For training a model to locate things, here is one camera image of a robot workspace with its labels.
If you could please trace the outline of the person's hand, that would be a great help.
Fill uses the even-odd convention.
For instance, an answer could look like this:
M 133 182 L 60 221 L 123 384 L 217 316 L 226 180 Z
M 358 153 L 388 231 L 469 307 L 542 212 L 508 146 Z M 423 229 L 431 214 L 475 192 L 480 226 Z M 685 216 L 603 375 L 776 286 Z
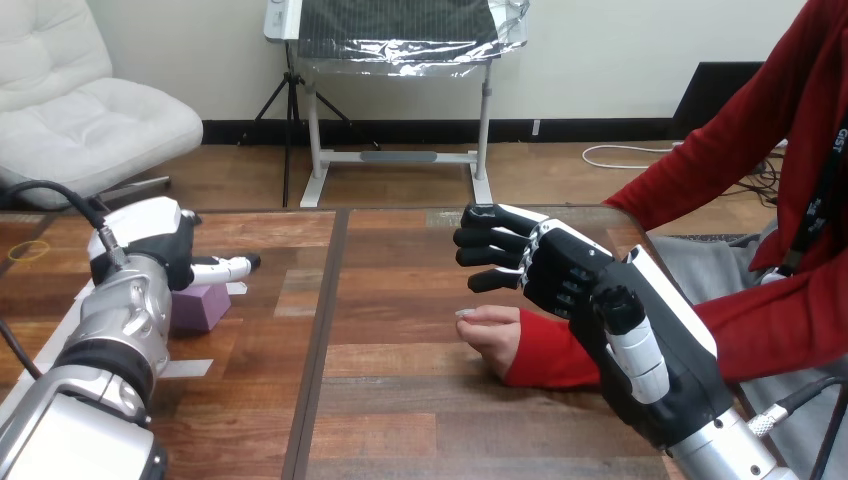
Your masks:
M 502 381 L 515 361 L 520 337 L 520 310 L 516 307 L 483 305 L 455 313 L 459 338 L 477 351 Z

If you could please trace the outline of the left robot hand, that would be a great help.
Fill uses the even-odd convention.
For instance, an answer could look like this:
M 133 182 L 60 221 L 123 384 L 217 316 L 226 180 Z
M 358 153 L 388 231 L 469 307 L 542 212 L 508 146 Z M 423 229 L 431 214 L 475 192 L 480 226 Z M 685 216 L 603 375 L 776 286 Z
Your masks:
M 256 253 L 232 258 L 195 256 L 194 231 L 202 223 L 197 213 L 165 196 L 132 203 L 104 217 L 124 253 L 155 260 L 173 291 L 234 282 L 259 269 L 261 257 Z

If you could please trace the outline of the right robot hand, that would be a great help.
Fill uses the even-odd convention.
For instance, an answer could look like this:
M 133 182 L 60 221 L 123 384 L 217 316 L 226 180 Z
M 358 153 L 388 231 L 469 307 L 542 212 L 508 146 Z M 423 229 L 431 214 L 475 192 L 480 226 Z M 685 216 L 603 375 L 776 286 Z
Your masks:
M 469 288 L 516 289 L 565 320 L 619 418 L 658 449 L 726 424 L 733 395 L 691 303 L 642 247 L 618 258 L 555 218 L 469 204 L 454 234 Z

